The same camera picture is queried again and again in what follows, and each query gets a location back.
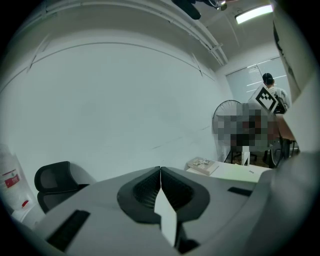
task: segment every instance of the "black slot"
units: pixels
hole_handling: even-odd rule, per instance
[[[76,210],[48,239],[47,242],[64,252],[74,239],[90,213]]]
[[[117,194],[118,204],[135,222],[160,224],[161,217],[155,213],[155,203],[160,188],[160,166],[156,166],[124,184]]]
[[[238,194],[238,195],[245,196],[245,197],[250,197],[252,194],[251,190],[243,189],[243,188],[239,188],[239,187],[234,187],[234,186],[229,188],[228,191],[235,193],[235,194]]]

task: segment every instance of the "chair backrest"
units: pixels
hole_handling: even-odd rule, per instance
[[[57,162],[41,167],[34,176],[34,185],[44,194],[76,191],[79,185],[70,173],[70,162]]]
[[[45,213],[87,186],[75,182],[68,161],[41,167],[34,176],[34,184],[39,191],[37,200]]]

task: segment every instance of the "desk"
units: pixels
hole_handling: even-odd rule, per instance
[[[234,181],[242,181],[242,182],[255,182],[257,183],[261,174],[269,168],[260,167],[256,165],[238,165],[231,164],[226,162],[217,162],[219,163],[219,167],[210,175],[210,177],[225,179],[225,180],[234,180]],[[189,173],[204,175],[205,174],[189,168],[186,170]]]

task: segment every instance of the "fluorescent light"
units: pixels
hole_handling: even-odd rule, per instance
[[[282,75],[282,76],[277,76],[277,77],[274,77],[273,79],[277,79],[277,78],[284,78],[284,77],[286,77],[287,75],[285,74],[285,75]]]
[[[255,85],[255,84],[259,84],[259,83],[262,83],[263,81],[259,81],[259,82],[254,82],[254,83],[250,83],[248,84],[247,86],[252,86],[252,85]]]
[[[269,5],[264,5],[252,10],[248,10],[244,13],[241,13],[239,15],[237,15],[235,17],[236,21],[238,22],[238,24],[246,22],[254,17],[260,16],[262,14],[268,14],[268,13],[272,13],[274,10],[272,9],[271,4]]]
[[[248,91],[247,91],[247,93],[252,92],[252,91],[256,91],[256,90],[257,90],[257,89],[254,89],[254,90],[248,90]]]
[[[259,64],[262,64],[262,63],[270,62],[270,61],[271,61],[271,59],[268,59],[268,60],[266,60],[266,61],[259,62],[259,63],[257,63],[257,64],[253,64],[253,65],[251,65],[251,66],[247,66],[246,68],[248,69],[248,68],[251,68],[251,67],[253,67],[253,66],[255,66],[255,65],[259,65]]]

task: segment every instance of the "black cable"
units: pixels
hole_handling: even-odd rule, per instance
[[[278,160],[278,162],[276,163],[275,168],[278,167],[278,165],[279,165],[282,157],[284,156],[284,139],[283,139],[282,136],[281,136],[279,125],[277,126],[277,128],[278,128],[278,133],[279,133],[279,140],[280,140],[281,150],[280,150],[279,160]]]

